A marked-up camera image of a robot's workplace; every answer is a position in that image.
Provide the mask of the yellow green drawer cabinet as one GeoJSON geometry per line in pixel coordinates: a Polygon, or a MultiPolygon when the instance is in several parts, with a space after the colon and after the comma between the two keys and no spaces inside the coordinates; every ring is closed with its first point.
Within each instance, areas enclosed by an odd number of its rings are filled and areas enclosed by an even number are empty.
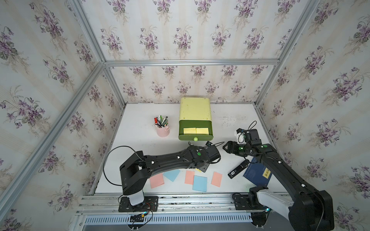
{"type": "Polygon", "coordinates": [[[211,102],[209,98],[184,97],[180,101],[180,120],[212,121],[211,102]]]}

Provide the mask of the green top drawer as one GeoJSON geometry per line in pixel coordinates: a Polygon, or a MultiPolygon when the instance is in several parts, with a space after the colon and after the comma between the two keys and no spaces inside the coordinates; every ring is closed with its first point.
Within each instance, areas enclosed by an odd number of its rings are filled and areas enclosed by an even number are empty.
{"type": "Polygon", "coordinates": [[[180,120],[178,139],[181,141],[213,140],[213,125],[209,120],[180,120]]]}

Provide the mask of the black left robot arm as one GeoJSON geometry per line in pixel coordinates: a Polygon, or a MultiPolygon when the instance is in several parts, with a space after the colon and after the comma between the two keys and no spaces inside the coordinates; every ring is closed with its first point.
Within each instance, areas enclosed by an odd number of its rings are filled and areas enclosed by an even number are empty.
{"type": "Polygon", "coordinates": [[[119,167],[122,194],[128,198],[131,206],[144,202],[143,188],[152,176],[176,169],[199,169],[206,172],[211,164],[221,160],[216,145],[206,147],[190,144],[186,149],[165,155],[144,155],[134,152],[119,167]]]}

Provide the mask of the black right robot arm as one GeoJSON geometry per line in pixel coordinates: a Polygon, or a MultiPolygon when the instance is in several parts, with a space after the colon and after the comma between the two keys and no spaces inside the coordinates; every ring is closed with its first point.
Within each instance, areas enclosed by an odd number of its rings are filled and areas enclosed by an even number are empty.
{"type": "Polygon", "coordinates": [[[330,194],[318,191],[300,177],[271,144],[261,142],[256,129],[237,131],[243,141],[228,141],[223,149],[239,157],[255,157],[258,164],[264,165],[277,178],[290,198],[265,186],[256,186],[249,189],[247,196],[240,195],[235,200],[236,208],[247,205],[252,209],[271,209],[286,218],[296,231],[332,231],[334,212],[330,194]]]}

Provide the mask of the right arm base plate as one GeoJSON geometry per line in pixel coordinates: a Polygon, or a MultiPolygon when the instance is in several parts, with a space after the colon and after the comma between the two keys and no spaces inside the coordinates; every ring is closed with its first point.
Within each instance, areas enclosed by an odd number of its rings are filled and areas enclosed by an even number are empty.
{"type": "Polygon", "coordinates": [[[266,210],[267,207],[250,199],[248,194],[234,193],[232,200],[236,210],[266,210]]]}

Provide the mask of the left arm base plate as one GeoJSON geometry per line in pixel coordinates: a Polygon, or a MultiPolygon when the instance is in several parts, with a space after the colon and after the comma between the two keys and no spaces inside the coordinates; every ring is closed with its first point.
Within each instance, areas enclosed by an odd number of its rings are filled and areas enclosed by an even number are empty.
{"type": "Polygon", "coordinates": [[[156,212],[158,210],[159,205],[158,196],[145,196],[144,201],[135,206],[131,204],[130,199],[126,196],[121,197],[119,199],[120,201],[118,212],[144,212],[144,211],[156,212]]]}

